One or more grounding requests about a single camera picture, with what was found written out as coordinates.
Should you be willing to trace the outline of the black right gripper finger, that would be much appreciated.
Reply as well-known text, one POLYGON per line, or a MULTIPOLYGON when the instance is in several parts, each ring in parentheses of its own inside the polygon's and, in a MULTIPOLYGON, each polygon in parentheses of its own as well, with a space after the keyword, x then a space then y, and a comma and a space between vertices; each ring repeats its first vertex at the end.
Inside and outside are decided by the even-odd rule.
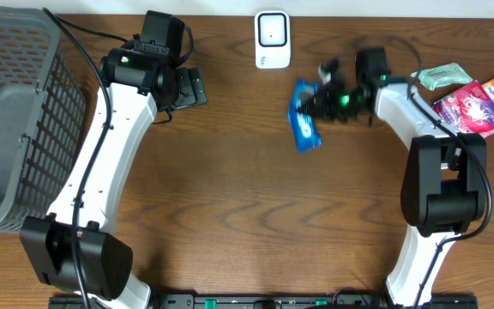
POLYGON ((322 101, 320 93, 301 92, 298 106, 319 106, 322 101))
POLYGON ((296 112, 311 118, 322 118, 322 110, 313 106, 298 107, 296 112))

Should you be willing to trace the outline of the blue Oreo cookie pack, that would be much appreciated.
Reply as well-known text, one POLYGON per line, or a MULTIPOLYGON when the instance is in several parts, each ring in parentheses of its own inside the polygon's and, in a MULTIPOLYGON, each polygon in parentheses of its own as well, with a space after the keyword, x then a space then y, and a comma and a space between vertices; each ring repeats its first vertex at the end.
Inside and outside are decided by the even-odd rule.
POLYGON ((297 79, 295 81, 287 115, 299 153, 318 148, 322 144, 321 137, 316 130, 312 118, 306 114, 297 112, 303 100, 312 97, 319 88, 320 85, 317 82, 308 82, 305 79, 297 79))

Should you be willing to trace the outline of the teal wet wipes pack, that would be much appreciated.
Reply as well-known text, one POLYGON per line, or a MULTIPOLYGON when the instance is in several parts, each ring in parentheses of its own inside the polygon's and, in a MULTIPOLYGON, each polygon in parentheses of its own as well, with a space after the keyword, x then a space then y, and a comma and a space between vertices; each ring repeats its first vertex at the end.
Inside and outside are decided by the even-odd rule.
POLYGON ((430 91, 452 84, 468 84, 473 81, 473 78, 457 63, 413 72, 411 77, 417 77, 420 84, 430 91))

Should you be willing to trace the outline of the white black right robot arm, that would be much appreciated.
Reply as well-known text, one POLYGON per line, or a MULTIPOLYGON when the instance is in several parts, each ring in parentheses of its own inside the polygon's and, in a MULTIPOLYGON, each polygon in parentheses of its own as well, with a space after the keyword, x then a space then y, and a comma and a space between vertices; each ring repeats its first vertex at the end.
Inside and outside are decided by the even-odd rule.
POLYGON ((337 59, 320 64, 322 86, 297 111, 342 122, 368 112, 387 124, 407 148, 400 194, 407 230, 385 280, 387 303, 403 308, 428 306, 451 247, 477 236, 489 222, 492 192, 486 144, 482 136, 444 123, 412 80, 392 75, 383 48, 358 51, 355 70, 357 86, 348 90, 337 59))

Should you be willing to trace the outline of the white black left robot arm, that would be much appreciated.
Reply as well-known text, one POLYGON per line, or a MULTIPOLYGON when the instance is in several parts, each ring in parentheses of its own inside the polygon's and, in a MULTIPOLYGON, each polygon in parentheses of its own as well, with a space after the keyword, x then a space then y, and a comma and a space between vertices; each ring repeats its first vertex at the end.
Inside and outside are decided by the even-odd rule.
POLYGON ((115 237, 124 184, 158 112, 207 103, 197 68, 138 49, 102 58, 95 114, 63 189, 45 217, 29 216, 21 244, 40 282, 81 297, 84 308, 146 308, 151 288, 132 272, 133 251, 115 237))

